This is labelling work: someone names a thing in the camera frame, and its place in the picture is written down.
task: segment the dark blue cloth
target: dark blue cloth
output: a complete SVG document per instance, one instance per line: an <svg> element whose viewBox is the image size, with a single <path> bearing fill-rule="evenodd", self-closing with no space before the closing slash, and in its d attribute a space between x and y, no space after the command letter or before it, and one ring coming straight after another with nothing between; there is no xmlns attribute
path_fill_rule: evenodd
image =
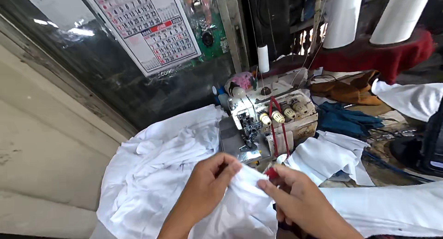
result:
<svg viewBox="0 0 443 239"><path fill-rule="evenodd" d="M350 111L340 103L325 102L317 107L317 130L344 134L353 138L369 136L369 130L383 127L381 119L364 114L361 111Z"/></svg>

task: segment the red fabric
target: red fabric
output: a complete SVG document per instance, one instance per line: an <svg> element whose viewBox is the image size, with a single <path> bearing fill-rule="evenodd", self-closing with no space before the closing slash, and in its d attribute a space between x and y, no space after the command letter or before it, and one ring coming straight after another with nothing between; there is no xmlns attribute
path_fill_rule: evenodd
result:
<svg viewBox="0 0 443 239"><path fill-rule="evenodd" d="M434 52L431 33L416 29L411 38L396 45L373 45L370 37L356 39L338 49L321 48L310 69L323 67L331 72L378 70L381 78L394 84L397 75L426 60Z"/></svg>
<svg viewBox="0 0 443 239"><path fill-rule="evenodd" d="M269 168L264 174L268 175L270 180L278 178L278 173L272 167Z"/></svg>

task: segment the brown fabric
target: brown fabric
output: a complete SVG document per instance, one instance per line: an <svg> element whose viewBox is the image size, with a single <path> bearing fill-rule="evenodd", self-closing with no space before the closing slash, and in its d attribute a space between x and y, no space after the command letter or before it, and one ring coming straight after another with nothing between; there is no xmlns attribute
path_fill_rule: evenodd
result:
<svg viewBox="0 0 443 239"><path fill-rule="evenodd" d="M344 82L314 83L310 86L311 94L345 103L378 106L382 101L368 92L371 89L368 82L375 73L376 71L368 72L352 80L350 85Z"/></svg>
<svg viewBox="0 0 443 239"><path fill-rule="evenodd" d="M362 77L353 79L350 84L360 90L360 92L367 92L371 89L369 81L375 75L375 73L378 73L378 71L373 70L371 72L367 72Z"/></svg>

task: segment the calendar page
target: calendar page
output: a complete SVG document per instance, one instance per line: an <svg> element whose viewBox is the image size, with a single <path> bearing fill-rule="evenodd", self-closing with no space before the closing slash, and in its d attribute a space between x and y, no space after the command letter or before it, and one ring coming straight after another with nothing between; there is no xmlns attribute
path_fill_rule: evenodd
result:
<svg viewBox="0 0 443 239"><path fill-rule="evenodd" d="M145 76L201 55L180 0L88 0Z"/></svg>

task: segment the sewing machine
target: sewing machine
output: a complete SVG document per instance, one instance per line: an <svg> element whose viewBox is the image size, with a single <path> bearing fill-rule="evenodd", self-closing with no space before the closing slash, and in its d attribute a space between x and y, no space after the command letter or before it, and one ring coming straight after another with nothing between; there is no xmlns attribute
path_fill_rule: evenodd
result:
<svg viewBox="0 0 443 239"><path fill-rule="evenodd" d="M292 153L295 146L315 134L315 106L301 89L291 85L298 71L266 78L256 90L248 89L242 97L228 100L231 116L220 121L224 152L254 167Z"/></svg>

